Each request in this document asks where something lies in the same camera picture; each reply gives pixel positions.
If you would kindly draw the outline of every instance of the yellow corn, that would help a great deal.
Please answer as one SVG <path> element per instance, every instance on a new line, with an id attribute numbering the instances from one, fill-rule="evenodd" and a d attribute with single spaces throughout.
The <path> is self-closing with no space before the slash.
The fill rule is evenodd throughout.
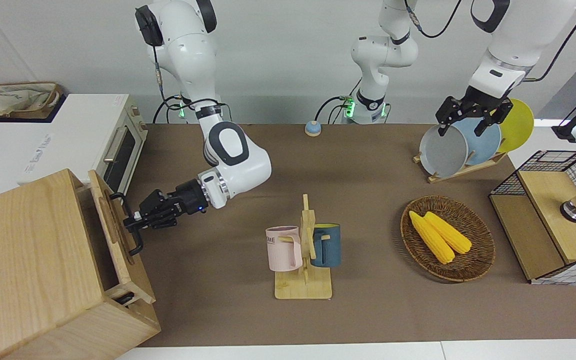
<path id="1" fill-rule="evenodd" d="M 441 264 L 448 264 L 455 259 L 453 249 L 446 244 L 442 236 L 419 214 L 414 211 L 408 213 L 414 230 L 419 233 L 423 242 L 432 251 Z"/>
<path id="2" fill-rule="evenodd" d="M 428 211 L 423 215 L 423 218 L 457 253 L 468 253 L 473 247 L 473 243 L 471 243 L 471 240 L 468 240 L 468 237 L 465 237 L 459 230 L 436 214 Z"/>

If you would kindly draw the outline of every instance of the brown table mat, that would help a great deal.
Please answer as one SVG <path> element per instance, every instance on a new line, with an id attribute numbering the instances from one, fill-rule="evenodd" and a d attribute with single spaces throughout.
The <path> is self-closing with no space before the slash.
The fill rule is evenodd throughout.
<path id="1" fill-rule="evenodd" d="M 513 171 L 497 166 L 428 184 L 412 162 L 429 125 L 244 125 L 272 176 L 222 209 L 143 230 L 142 259 L 162 332 L 143 346 L 240 346 L 576 338 L 576 286 L 529 285 L 487 198 Z M 153 125 L 128 198 L 173 191 L 208 166 L 198 125 Z M 302 194 L 319 223 L 339 223 L 342 265 L 331 300 L 275 300 L 265 228 L 299 225 Z M 479 280 L 446 284 L 400 240 L 406 204 L 437 194 L 487 224 L 496 261 Z"/>

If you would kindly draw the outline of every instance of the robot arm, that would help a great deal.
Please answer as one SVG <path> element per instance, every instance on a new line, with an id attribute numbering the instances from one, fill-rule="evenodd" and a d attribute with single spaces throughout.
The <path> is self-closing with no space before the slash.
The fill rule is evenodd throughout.
<path id="1" fill-rule="evenodd" d="M 435 116 L 448 126 L 467 117 L 482 118 L 475 129 L 480 136 L 488 126 L 500 124 L 512 109 L 508 94 L 517 87 L 539 61 L 576 10 L 576 0 L 493 0 L 489 19 L 472 14 L 475 24 L 492 34 L 480 65 L 461 99 L 448 96 Z"/>
<path id="2" fill-rule="evenodd" d="M 228 199 L 265 182 L 272 171 L 268 153 L 240 126 L 222 120 L 222 104 L 215 100 L 215 49 L 208 37 L 217 19 L 210 0 L 197 0 L 197 5 L 159 0 L 138 8 L 135 18 L 157 70 L 160 66 L 172 74 L 184 102 L 194 105 L 204 138 L 203 156 L 213 167 L 171 193 L 153 191 L 124 221 L 131 232 L 174 226 L 176 217 L 205 212 L 209 205 L 222 208 Z"/>
<path id="3" fill-rule="evenodd" d="M 417 0 L 410 0 L 415 6 Z M 384 107 L 389 77 L 382 68 L 406 68 L 418 56 L 418 45 L 410 38 L 410 18 L 404 0 L 384 0 L 379 26 L 388 36 L 361 36 L 352 45 L 352 60 L 361 68 L 361 82 L 352 94 L 347 117 L 358 124 L 377 121 Z"/>

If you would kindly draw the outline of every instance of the blue mug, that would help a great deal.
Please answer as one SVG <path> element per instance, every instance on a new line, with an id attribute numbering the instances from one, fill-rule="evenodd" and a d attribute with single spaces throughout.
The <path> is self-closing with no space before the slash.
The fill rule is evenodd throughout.
<path id="1" fill-rule="evenodd" d="M 317 258 L 311 259 L 310 264 L 321 268 L 341 264 L 341 228 L 338 223 L 316 223 L 312 240 Z"/>

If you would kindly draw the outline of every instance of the oven handle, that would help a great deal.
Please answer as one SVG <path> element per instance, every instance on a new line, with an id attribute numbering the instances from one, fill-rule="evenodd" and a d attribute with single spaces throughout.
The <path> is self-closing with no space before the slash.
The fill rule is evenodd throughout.
<path id="1" fill-rule="evenodd" d="M 112 142 L 108 147 L 108 151 L 105 153 L 105 156 L 103 157 L 103 162 L 105 162 L 106 164 L 110 164 L 114 163 L 117 160 L 119 149 L 121 149 L 127 133 L 128 133 L 128 126 L 125 125 L 117 129 L 117 131 L 115 131 L 114 137 L 112 138 Z"/>

